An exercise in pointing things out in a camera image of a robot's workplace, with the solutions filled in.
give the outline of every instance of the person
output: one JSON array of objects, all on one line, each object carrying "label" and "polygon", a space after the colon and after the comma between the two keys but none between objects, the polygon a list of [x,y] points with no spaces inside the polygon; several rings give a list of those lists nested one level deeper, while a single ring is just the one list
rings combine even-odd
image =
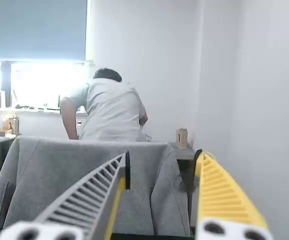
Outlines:
[{"label": "person", "polygon": [[[87,118],[78,136],[76,112],[84,106]],[[137,91],[122,82],[116,71],[101,68],[90,82],[60,102],[60,112],[70,139],[145,142],[142,127],[148,115]]]}]

